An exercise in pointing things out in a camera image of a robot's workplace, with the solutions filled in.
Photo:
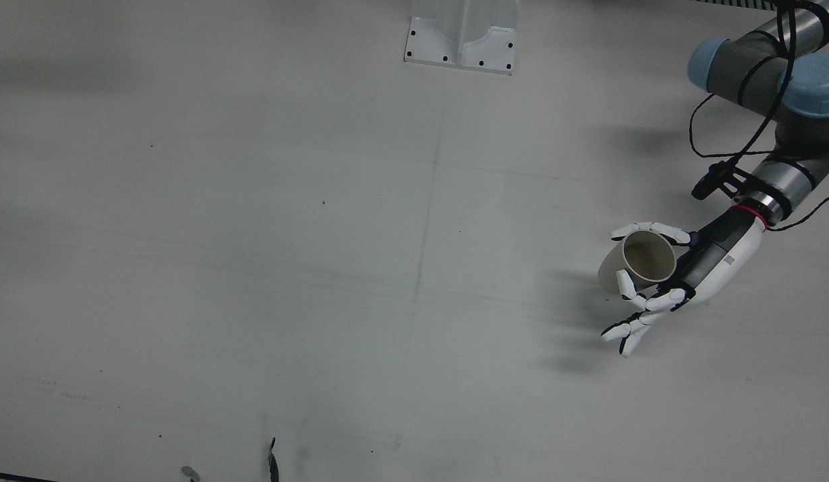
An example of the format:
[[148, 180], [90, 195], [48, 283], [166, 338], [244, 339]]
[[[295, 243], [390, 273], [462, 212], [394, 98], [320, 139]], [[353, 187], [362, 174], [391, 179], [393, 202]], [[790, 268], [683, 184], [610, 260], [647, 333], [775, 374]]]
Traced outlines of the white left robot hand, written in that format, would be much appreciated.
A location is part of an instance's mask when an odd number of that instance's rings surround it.
[[686, 250], [677, 258], [675, 271], [650, 295], [642, 292], [627, 269], [614, 272], [617, 292], [637, 311], [604, 329], [601, 339], [618, 339], [619, 353], [628, 357], [656, 321], [679, 309], [702, 304], [723, 290], [758, 251], [766, 229], [767, 222], [759, 211], [735, 205], [695, 232], [660, 222], [637, 222], [612, 231], [611, 240], [616, 242], [635, 233], [650, 232]]

